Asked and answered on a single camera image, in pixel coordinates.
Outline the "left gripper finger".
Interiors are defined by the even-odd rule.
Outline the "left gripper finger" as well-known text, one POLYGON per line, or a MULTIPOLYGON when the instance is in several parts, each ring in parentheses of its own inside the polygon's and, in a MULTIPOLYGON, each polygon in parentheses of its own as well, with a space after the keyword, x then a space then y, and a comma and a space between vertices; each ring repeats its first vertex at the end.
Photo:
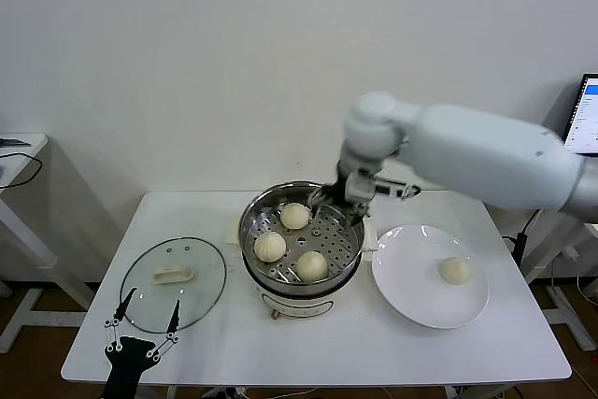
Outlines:
POLYGON ((133 288, 128 292, 125 298, 119 303, 116 307, 114 314, 111 318, 105 320, 104 328, 106 331, 106 338, 107 344, 105 346, 106 351, 121 351, 122 350, 122 343, 121 343, 121 333, 120 333, 120 325, 123 319, 125 318, 126 311, 136 288, 133 288))
POLYGON ((180 301, 177 300, 176 306, 168 323, 165 340, 158 344, 155 348, 149 350, 146 354, 148 359, 154 362, 159 362, 161 357, 171 350, 178 342, 178 326, 179 326, 179 308, 180 301))

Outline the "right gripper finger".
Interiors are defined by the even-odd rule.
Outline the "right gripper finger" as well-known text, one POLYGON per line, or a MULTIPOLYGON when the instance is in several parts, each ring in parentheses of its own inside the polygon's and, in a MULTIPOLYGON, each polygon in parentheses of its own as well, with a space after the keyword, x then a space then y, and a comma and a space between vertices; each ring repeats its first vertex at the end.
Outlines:
POLYGON ((348 226, 353 227, 363 222, 364 218, 369 216, 368 203, 360 203, 351 205, 348 208, 348 226))
POLYGON ((319 186, 313 192, 311 192, 306 200, 308 207, 320 207, 325 205, 329 201, 328 187, 319 186))

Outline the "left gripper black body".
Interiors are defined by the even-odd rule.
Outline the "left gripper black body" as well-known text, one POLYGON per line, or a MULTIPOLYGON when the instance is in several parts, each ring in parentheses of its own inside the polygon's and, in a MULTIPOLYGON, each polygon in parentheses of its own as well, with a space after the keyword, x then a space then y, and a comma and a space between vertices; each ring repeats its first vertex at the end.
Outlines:
POLYGON ((112 351, 105 349, 111 369, 102 398, 134 399, 142 374, 157 364, 147 357, 156 348, 154 342, 124 335, 120 343, 121 350, 116 350, 116 342, 110 345, 112 351))

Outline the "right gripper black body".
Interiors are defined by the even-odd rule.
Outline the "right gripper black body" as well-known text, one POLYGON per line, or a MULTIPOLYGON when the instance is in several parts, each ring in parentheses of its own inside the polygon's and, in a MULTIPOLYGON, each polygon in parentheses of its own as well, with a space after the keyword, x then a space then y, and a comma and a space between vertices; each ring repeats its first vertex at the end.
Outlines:
POLYGON ((335 182, 324 185, 324 203, 338 209, 349 209, 359 205, 359 199, 347 196, 346 185, 349 176, 341 169, 340 164, 336 165, 335 173, 335 182))

